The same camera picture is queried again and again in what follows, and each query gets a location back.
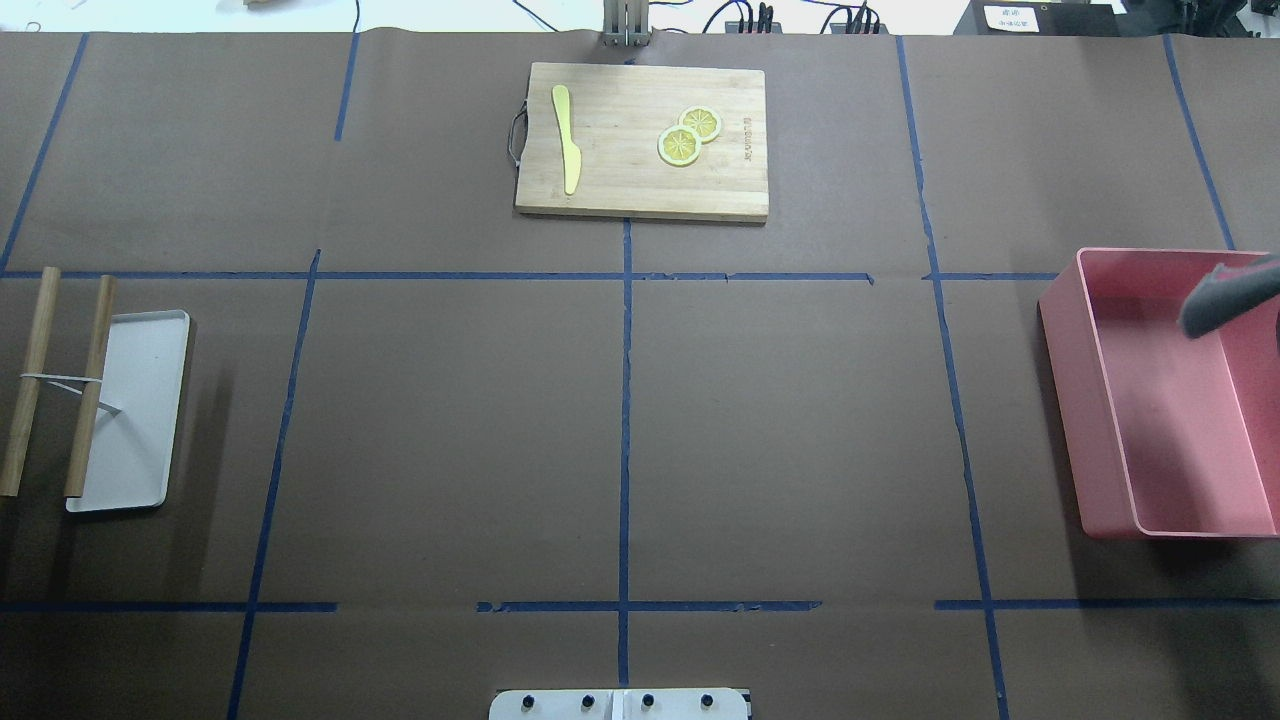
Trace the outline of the grey pink cloth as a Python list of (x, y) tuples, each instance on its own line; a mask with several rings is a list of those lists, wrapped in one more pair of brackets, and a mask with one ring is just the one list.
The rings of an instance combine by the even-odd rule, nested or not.
[(1267, 254), (1243, 266), (1216, 265), (1181, 304), (1181, 333), (1197, 340), (1279, 296), (1279, 256)]

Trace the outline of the yellow plastic knife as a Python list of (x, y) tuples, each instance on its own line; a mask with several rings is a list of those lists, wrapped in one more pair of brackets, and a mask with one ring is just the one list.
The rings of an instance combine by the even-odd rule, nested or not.
[(563, 192), (566, 196), (572, 196), (579, 188), (582, 170), (582, 152), (573, 140), (572, 97), (564, 85), (554, 85), (550, 96), (562, 152)]

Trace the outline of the lemon slice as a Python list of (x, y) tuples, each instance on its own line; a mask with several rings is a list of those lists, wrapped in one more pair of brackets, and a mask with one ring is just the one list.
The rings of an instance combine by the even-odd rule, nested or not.
[(701, 156), (701, 136), (689, 126), (671, 126), (660, 132), (655, 142), (659, 159), (677, 168), (694, 164)]
[(701, 143), (719, 138), (724, 127), (721, 114), (707, 105), (685, 108), (678, 115), (678, 123), (692, 131)]

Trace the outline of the wooden cutting board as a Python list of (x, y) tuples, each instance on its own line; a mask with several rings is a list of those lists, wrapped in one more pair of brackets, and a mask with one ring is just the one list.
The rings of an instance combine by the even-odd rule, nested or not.
[[(570, 88), (582, 152), (575, 195), (563, 192), (550, 90)], [(657, 152), (685, 108), (707, 105), (724, 127), (677, 168)], [(515, 208), (525, 214), (760, 225), (771, 214), (765, 73), (758, 69), (536, 61), (525, 101)]]

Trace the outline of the black power box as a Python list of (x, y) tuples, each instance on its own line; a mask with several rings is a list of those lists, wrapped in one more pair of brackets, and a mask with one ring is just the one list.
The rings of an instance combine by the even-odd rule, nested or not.
[(969, 1), (952, 36), (1119, 37), (1110, 4)]

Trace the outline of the white wooden towel rack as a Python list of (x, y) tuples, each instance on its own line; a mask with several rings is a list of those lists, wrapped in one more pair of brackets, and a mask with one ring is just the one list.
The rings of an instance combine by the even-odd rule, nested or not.
[(61, 272), (40, 274), (29, 338), (3, 456), (1, 492), (20, 489), (40, 391), (79, 406), (63, 497), (68, 512), (157, 509), (168, 497), (193, 322), (186, 310), (116, 314), (118, 279), (101, 275), (84, 370), (45, 370)]

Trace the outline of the pink plastic bin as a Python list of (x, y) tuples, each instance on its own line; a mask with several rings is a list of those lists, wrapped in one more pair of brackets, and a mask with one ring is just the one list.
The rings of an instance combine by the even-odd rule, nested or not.
[(1261, 259), (1082, 249), (1041, 295), (1088, 536), (1277, 536), (1277, 300), (1196, 340), (1179, 323), (1207, 274)]

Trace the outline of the aluminium frame post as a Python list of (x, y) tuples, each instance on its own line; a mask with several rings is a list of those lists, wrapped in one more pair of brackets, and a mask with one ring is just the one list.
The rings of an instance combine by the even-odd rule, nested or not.
[(602, 42), (616, 47), (645, 47), (652, 41), (649, 0), (604, 0)]

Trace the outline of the white pedestal column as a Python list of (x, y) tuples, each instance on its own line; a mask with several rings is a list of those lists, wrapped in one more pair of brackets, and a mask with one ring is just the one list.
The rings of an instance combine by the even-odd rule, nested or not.
[(728, 687), (502, 691), (489, 719), (751, 719), (748, 691)]

